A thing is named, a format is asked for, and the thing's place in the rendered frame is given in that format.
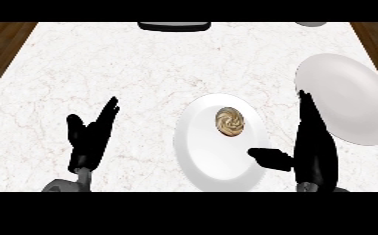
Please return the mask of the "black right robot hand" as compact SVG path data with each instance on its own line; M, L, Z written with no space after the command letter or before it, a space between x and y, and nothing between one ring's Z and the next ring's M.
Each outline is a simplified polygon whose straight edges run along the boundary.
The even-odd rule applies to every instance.
M339 183L337 146L312 95L300 90L299 97L300 123L294 156L274 148L250 148L248 155L262 167L294 171L297 184L315 183L319 186L318 193L330 193Z

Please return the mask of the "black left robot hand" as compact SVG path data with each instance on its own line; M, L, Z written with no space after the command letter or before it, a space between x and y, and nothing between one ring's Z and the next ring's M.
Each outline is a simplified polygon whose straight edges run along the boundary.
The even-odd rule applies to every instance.
M98 119L89 125L85 125L79 115L68 115L68 141L73 146L68 164L68 171L71 173L82 168L88 168L91 171L98 168L111 138L119 111L119 99L113 97Z

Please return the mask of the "pale grey oval plate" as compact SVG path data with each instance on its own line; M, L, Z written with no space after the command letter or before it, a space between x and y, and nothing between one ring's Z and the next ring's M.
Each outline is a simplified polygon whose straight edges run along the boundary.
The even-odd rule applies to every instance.
M294 83L312 95L330 133L378 145L378 73L343 55L316 54L299 65Z

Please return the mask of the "brown swirl cupcake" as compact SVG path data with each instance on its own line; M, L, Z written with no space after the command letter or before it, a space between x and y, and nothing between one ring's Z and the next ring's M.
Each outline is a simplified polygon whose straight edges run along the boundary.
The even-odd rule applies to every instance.
M246 121L241 112L234 107L223 107L216 114L216 127L229 137L238 136L244 131Z

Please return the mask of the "white oval plate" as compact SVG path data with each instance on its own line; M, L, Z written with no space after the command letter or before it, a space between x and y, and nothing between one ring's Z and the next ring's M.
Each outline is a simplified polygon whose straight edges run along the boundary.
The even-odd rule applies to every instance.
M216 114L235 108L244 117L241 134L217 129ZM203 191L250 191L266 169L248 155L250 148L269 148L266 127L253 106L237 96L209 94L185 109L175 132L176 157L184 173Z

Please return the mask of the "black flat appliance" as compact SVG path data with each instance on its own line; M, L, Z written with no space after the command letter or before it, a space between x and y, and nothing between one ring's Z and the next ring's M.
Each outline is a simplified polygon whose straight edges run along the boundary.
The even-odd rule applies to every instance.
M210 22L139 22L139 27L144 30L163 31L163 32L197 32L206 31Z

